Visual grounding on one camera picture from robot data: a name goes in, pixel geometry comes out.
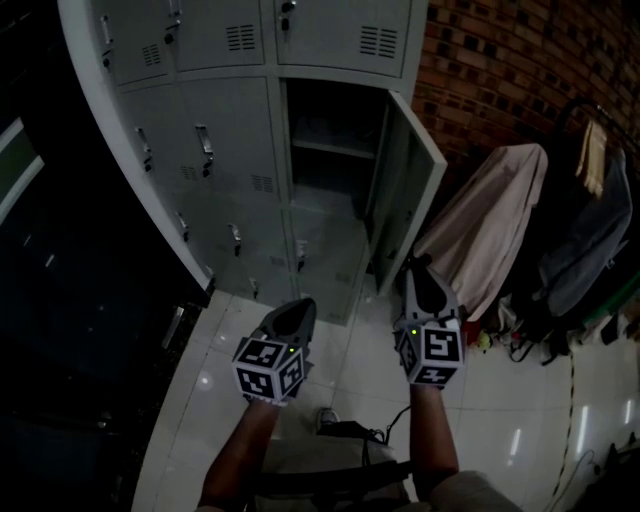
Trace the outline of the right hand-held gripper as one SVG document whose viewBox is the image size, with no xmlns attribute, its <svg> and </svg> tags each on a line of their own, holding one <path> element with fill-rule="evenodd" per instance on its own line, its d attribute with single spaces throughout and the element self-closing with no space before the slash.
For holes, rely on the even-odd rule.
<svg viewBox="0 0 640 512">
<path fill-rule="evenodd" d="M 405 324 L 394 332 L 395 350 L 409 384 L 442 390 L 464 365 L 464 344 L 456 318 L 458 301 L 449 283 L 433 268 L 432 258 L 426 255 L 419 258 L 418 305 L 415 267 L 415 260 L 409 257 L 401 279 L 404 319 L 420 321 L 422 311 L 434 318 L 445 318 Z"/>
</svg>

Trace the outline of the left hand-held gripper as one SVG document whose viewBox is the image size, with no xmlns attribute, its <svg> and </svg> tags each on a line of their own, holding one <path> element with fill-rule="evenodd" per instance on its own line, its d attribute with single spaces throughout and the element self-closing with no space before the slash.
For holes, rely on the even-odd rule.
<svg viewBox="0 0 640 512">
<path fill-rule="evenodd" d="M 258 330 L 241 339 L 232 359 L 241 394 L 286 406 L 307 379 L 317 305 L 307 297 L 288 302 L 267 314 Z"/>
</svg>

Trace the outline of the grey metal locker door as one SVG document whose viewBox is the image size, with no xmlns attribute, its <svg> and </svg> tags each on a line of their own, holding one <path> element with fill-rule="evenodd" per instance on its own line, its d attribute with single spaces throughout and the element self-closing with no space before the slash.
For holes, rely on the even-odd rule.
<svg viewBox="0 0 640 512">
<path fill-rule="evenodd" d="M 386 295 L 429 212 L 447 162 L 417 115 L 395 91 L 386 110 L 366 226 L 376 290 Z"/>
</svg>

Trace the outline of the grey metal locker cabinet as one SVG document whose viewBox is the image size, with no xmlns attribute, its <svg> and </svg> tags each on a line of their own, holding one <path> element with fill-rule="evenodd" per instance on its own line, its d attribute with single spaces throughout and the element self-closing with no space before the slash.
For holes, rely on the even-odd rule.
<svg viewBox="0 0 640 512">
<path fill-rule="evenodd" d="M 345 324 L 429 0 L 57 0 L 98 128 L 202 287 Z"/>
</svg>

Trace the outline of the person's left forearm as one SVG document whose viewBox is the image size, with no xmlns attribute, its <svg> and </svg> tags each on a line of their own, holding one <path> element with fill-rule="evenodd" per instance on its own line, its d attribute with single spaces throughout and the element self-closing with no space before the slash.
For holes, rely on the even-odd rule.
<svg viewBox="0 0 640 512">
<path fill-rule="evenodd" d="M 198 502 L 223 512 L 243 512 L 253 496 L 281 408 L 252 401 L 208 469 Z"/>
</svg>

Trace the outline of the person's right forearm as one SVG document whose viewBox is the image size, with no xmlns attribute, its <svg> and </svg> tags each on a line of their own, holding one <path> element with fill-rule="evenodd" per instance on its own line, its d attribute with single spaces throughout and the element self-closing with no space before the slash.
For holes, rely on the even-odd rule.
<svg viewBox="0 0 640 512">
<path fill-rule="evenodd" d="M 420 500 L 459 472 L 459 463 L 439 389 L 410 386 L 410 460 Z"/>
</svg>

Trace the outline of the light long coat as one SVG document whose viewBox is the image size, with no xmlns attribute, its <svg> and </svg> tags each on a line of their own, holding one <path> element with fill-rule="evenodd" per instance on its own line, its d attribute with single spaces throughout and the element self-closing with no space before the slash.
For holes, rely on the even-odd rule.
<svg viewBox="0 0 640 512">
<path fill-rule="evenodd" d="M 479 320 L 521 248 L 548 168 L 542 146 L 502 146 L 474 172 L 413 247 L 449 284 L 466 320 Z"/>
</svg>

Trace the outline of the black power box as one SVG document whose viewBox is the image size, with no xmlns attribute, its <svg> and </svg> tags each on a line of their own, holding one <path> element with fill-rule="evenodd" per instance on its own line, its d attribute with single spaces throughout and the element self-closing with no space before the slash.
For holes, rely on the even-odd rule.
<svg viewBox="0 0 640 512">
<path fill-rule="evenodd" d="M 338 421 L 334 423 L 324 423 L 318 429 L 316 434 L 320 436 L 360 440 L 372 439 L 370 430 L 355 421 Z"/>
</svg>

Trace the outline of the person's grey trousers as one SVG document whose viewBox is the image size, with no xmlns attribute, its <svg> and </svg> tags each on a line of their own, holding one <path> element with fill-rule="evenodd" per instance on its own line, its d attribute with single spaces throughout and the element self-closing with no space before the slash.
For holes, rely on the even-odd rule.
<svg viewBox="0 0 640 512">
<path fill-rule="evenodd" d="M 394 451 L 379 443 L 361 439 L 307 435 L 271 441 L 263 463 L 267 474 L 317 473 L 355 469 L 362 466 L 362 451 L 367 447 L 373 464 L 391 462 Z M 393 482 L 365 494 L 335 495 L 322 492 L 303 497 L 287 492 L 282 497 L 254 498 L 252 512 L 392 512 L 410 503 L 402 482 Z"/>
</svg>

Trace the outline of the grey hooded jacket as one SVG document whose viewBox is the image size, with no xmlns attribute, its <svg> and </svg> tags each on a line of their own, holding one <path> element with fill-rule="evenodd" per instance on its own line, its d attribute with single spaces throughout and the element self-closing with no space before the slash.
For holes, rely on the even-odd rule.
<svg viewBox="0 0 640 512">
<path fill-rule="evenodd" d="M 615 255 L 632 214 L 626 154 L 618 149 L 611 157 L 602 195 L 587 203 L 559 242 L 538 260 L 539 295 L 551 316 L 565 315 L 589 291 Z"/>
</svg>

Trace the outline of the green garment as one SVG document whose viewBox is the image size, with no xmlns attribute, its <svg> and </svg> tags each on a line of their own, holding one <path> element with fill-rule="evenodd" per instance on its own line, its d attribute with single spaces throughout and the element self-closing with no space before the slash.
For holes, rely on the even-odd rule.
<svg viewBox="0 0 640 512">
<path fill-rule="evenodd" d="M 624 284 L 619 290 L 614 292 L 603 302 L 601 302 L 594 310 L 592 310 L 583 320 L 584 325 L 595 321 L 602 316 L 615 313 L 640 289 L 640 270 Z"/>
</svg>

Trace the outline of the person's light shirt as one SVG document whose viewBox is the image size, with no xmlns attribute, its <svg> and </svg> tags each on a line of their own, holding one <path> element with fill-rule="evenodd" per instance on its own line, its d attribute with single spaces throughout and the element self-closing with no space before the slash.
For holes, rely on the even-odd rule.
<svg viewBox="0 0 640 512">
<path fill-rule="evenodd" d="M 523 512 L 477 471 L 461 471 L 434 487 L 426 499 L 436 512 Z"/>
</svg>

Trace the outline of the beige patterned garment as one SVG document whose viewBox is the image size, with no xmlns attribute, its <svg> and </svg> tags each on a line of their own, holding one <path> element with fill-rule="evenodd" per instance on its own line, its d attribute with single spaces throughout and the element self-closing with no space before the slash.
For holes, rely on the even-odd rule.
<svg viewBox="0 0 640 512">
<path fill-rule="evenodd" d="M 596 121 L 590 120 L 584 132 L 575 176 L 596 198 L 604 190 L 607 134 Z"/>
</svg>

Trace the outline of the black clothes rack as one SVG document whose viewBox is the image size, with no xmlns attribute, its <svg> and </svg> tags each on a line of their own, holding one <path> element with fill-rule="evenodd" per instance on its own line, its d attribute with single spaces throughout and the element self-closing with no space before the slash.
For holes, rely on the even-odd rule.
<svg viewBox="0 0 640 512">
<path fill-rule="evenodd" d="M 576 109 L 591 114 L 595 121 L 612 130 L 617 138 L 623 141 L 630 150 L 640 155 L 640 142 L 623 128 L 606 109 L 592 99 L 583 96 L 570 99 L 562 108 L 555 122 L 554 137 L 560 136 L 565 131 L 568 121 Z"/>
</svg>

